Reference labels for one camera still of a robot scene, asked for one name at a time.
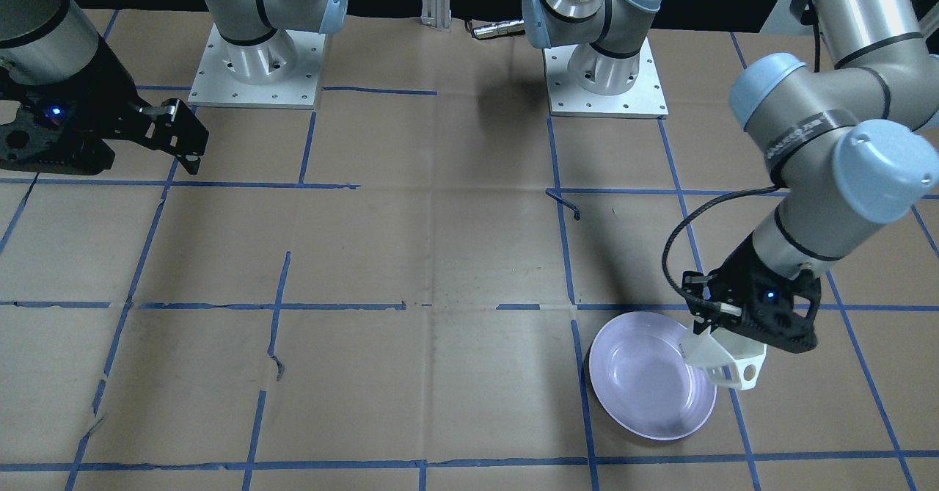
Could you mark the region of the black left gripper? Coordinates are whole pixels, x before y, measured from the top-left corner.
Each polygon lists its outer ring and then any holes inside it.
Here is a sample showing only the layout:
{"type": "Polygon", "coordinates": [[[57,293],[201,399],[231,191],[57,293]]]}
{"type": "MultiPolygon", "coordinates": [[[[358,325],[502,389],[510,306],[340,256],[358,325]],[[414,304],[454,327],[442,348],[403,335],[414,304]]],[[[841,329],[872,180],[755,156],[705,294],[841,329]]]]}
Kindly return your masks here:
{"type": "Polygon", "coordinates": [[[819,255],[796,251],[800,258],[790,278],[766,266],[753,238],[749,234],[710,274],[684,272],[681,295],[691,313],[702,318],[694,333],[725,328],[791,353],[815,349],[821,285],[811,260],[819,255]]]}

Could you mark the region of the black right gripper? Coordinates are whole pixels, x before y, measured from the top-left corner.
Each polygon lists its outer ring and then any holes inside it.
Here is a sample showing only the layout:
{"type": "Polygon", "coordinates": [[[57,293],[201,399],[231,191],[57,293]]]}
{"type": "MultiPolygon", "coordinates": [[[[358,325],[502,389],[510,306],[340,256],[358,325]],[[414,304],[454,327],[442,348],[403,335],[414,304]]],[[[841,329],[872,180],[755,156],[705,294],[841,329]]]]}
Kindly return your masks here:
{"type": "Polygon", "coordinates": [[[106,140],[114,139],[168,153],[197,175],[207,147],[208,130],[192,110],[178,98],[145,102],[103,39],[87,66],[51,85],[20,84],[3,68],[2,100],[20,104],[1,126],[4,170],[98,175],[113,167],[106,140]]]}

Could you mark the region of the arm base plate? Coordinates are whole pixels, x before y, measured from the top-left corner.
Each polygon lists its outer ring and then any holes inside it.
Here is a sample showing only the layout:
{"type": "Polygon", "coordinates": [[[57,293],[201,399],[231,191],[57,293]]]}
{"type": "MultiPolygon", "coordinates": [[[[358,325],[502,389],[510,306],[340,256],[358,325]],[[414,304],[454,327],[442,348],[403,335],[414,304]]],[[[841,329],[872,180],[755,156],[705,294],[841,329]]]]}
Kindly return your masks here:
{"type": "Polygon", "coordinates": [[[549,113],[555,117],[657,119],[670,115],[648,38],[637,55],[613,59],[590,44],[542,51],[549,113]]]}
{"type": "Polygon", "coordinates": [[[328,36],[279,30],[254,46],[235,46],[212,26],[188,102],[228,109],[313,110],[328,36]]]}

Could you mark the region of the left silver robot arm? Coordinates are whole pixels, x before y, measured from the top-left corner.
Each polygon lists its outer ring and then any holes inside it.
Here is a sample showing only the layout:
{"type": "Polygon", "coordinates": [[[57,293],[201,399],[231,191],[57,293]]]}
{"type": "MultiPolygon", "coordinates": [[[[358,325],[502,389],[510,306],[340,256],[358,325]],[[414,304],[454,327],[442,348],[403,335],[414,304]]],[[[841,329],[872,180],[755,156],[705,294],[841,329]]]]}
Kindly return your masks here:
{"type": "Polygon", "coordinates": [[[775,53],[742,72],[728,102],[788,195],[718,268],[675,291],[701,335],[719,328],[792,353],[817,345],[822,275],[905,216],[937,184],[937,57],[911,0],[792,0],[815,20],[833,69],[775,53]]]}

